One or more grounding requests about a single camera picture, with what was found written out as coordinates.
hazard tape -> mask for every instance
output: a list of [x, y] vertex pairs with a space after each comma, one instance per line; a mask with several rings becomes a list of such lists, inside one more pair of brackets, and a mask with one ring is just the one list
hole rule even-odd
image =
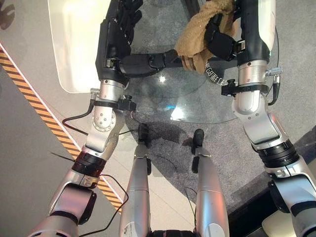
[[[61, 123], [56, 119], [54, 114], [50, 111], [47, 105], [42, 101], [36, 91], [32, 88], [30, 83], [25, 79], [23, 74], [19, 71], [14, 62], [10, 59], [9, 55], [5, 49], [0, 45], [0, 64], [3, 69], [12, 79], [13, 83], [18, 87], [20, 92], [24, 95], [25, 99], [34, 108], [36, 113], [45, 122], [45, 124], [50, 128], [51, 132], [56, 136], [60, 143], [65, 147], [65, 149], [72, 155], [74, 159], [80, 153], [80, 147], [73, 140], [67, 130], [61, 125]], [[121, 206], [122, 201], [120, 197], [116, 194], [115, 190], [110, 187], [109, 183], [103, 179], [97, 184], [97, 187], [103, 193], [103, 195], [108, 199], [108, 201], [117, 210]]]

cloth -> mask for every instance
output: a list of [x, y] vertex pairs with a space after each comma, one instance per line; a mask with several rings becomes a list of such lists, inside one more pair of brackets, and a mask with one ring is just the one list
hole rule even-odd
[[175, 46], [185, 70], [196, 70], [202, 74], [207, 60], [214, 56], [206, 47], [204, 34], [209, 20], [218, 13], [223, 14], [220, 32], [231, 37], [235, 34], [237, 25], [233, 26], [234, 0], [207, 1], [200, 12], [191, 18]]

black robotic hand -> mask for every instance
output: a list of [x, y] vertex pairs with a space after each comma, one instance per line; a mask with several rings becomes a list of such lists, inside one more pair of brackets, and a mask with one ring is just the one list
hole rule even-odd
[[111, 79], [123, 85], [128, 78], [147, 77], [166, 67], [182, 67], [172, 49], [165, 53], [130, 54], [134, 27], [141, 19], [142, 0], [111, 0], [100, 27], [96, 68], [99, 80]]
[[143, 0], [111, 0], [100, 26], [96, 68], [99, 80], [114, 79], [124, 85], [128, 80], [119, 70], [119, 61], [130, 55], [134, 27], [141, 19]]

round glass tabletop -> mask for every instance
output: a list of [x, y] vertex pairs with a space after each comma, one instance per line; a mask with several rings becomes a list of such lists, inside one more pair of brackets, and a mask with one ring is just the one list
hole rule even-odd
[[[158, 5], [144, 1], [143, 18], [135, 27], [133, 53], [160, 53], [174, 47], [190, 19], [182, 2], [174, 0], [172, 4]], [[277, 66], [277, 54], [275, 39], [269, 68]], [[126, 94], [133, 96], [139, 113], [194, 123], [228, 121], [235, 118], [232, 99], [221, 95], [221, 86], [228, 79], [237, 79], [236, 64], [235, 60], [212, 58], [202, 75], [183, 68], [166, 68], [150, 77], [131, 79]]]

black cable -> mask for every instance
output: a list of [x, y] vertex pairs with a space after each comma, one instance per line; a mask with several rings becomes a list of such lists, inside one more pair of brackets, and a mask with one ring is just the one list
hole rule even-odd
[[85, 113], [82, 114], [82, 115], [77, 115], [77, 116], [73, 116], [73, 117], [70, 117], [70, 118], [65, 118], [65, 119], [62, 121], [62, 124], [65, 125], [67, 128], [70, 128], [70, 129], [72, 129], [72, 130], [74, 130], [74, 131], [80, 132], [80, 133], [82, 133], [82, 134], [84, 134], [84, 135], [87, 136], [88, 133], [86, 133], [86, 132], [84, 132], [84, 131], [82, 131], [82, 130], [80, 130], [80, 129], [78, 129], [78, 128], [72, 127], [72, 126], [66, 124], [66, 122], [67, 122], [67, 121], [70, 121], [70, 120], [80, 119], [80, 118], [83, 118], [83, 117], [89, 115], [89, 114], [92, 112], [92, 110], [93, 110], [94, 101], [95, 101], [94, 99], [90, 99], [90, 104], [89, 104], [89, 108], [88, 108], [87, 112], [85, 112]]
[[162, 159], [165, 159], [165, 160], [167, 160], [168, 162], [170, 162], [170, 163], [173, 165], [174, 170], [178, 173], [178, 168], [176, 167], [176, 165], [175, 165], [171, 160], [169, 160], [169, 159], [167, 159], [167, 158], [165, 158], [165, 157], [163, 157], [163, 156], [156, 155], [156, 154], [154, 154], [154, 156], [159, 157], [159, 158], [162, 158]]
[[83, 234], [79, 237], [84, 237], [84, 236], [88, 236], [88, 235], [92, 235], [92, 234], [95, 234], [95, 233], [99, 233], [99, 232], [102, 232], [102, 231], [105, 231], [109, 226], [110, 224], [112, 223], [114, 217], [116, 216], [116, 214], [119, 212], [119, 210], [124, 206], [124, 204], [128, 201], [129, 199], [129, 196], [128, 196], [128, 193], [127, 191], [121, 186], [121, 184], [119, 184], [119, 182], [111, 175], [109, 174], [101, 174], [100, 176], [108, 176], [108, 177], [111, 177], [118, 185], [119, 187], [124, 191], [125, 195], [126, 195], [126, 200], [122, 203], [121, 206], [119, 206], [119, 208], [116, 210], [116, 212], [114, 213], [114, 215], [112, 216], [112, 218], [110, 219], [109, 223], [107, 224], [107, 226], [103, 229], [100, 229], [100, 230], [97, 230], [97, 231], [92, 231], [92, 232], [88, 232], [86, 234]]
[[277, 64], [276, 64], [276, 67], [278, 67], [278, 60], [279, 60], [279, 54], [280, 54], [280, 46], [279, 46], [279, 43], [278, 43], [277, 27], [276, 27], [276, 41], [277, 41]]
[[[279, 46], [279, 41], [278, 41], [277, 27], [276, 27], [276, 41], [277, 41], [277, 61], [276, 61], [276, 67], [278, 67], [278, 63], [279, 63], [279, 59], [280, 59], [280, 46]], [[268, 91], [266, 97], [269, 95], [269, 93], [270, 93], [272, 87], [273, 87], [273, 83], [272, 83], [272, 85], [271, 85], [271, 87], [270, 87], [270, 89], [269, 89], [269, 91]]]
[[[131, 111], [131, 112], [130, 112], [130, 117], [132, 118], [132, 120], [138, 122], [141, 126], [145, 125], [144, 123], [138, 121], [137, 119], [135, 119], [135, 118], [133, 117], [133, 115], [132, 115], [133, 112], [134, 112], [134, 111]], [[153, 130], [153, 129], [149, 128], [149, 127], [146, 127], [146, 128], [148, 128], [150, 131], [153, 131], [155, 134], [158, 134], [155, 130]]]
[[69, 159], [69, 158], [67, 158], [67, 157], [64, 157], [64, 156], [62, 156], [62, 155], [56, 154], [56, 153], [54, 153], [54, 152], [50, 152], [50, 153], [51, 153], [52, 155], [57, 156], [57, 157], [60, 157], [60, 158], [62, 158], [62, 159], [66, 159], [66, 160], [70, 160], [71, 162], [75, 162], [74, 159]]
[[189, 204], [190, 204], [192, 213], [193, 213], [193, 215], [194, 215], [194, 227], [196, 227], [196, 226], [197, 226], [197, 219], [196, 219], [197, 208], [195, 208], [195, 210], [193, 211], [193, 207], [192, 207], [192, 204], [191, 204], [191, 202], [190, 202], [190, 199], [189, 199], [189, 196], [188, 196], [188, 193], [187, 193], [187, 189], [191, 189], [191, 190], [193, 190], [195, 193], [196, 193], [196, 191], [195, 191], [194, 189], [192, 189], [192, 188], [184, 187], [184, 192], [186, 193], [188, 202], [189, 202]]
[[119, 133], [119, 135], [123, 135], [123, 134], [126, 134], [128, 132], [133, 132], [133, 131], [136, 131], [135, 129], [132, 129], [132, 130], [129, 130], [129, 131], [126, 131], [126, 132], [122, 132], [122, 133]]

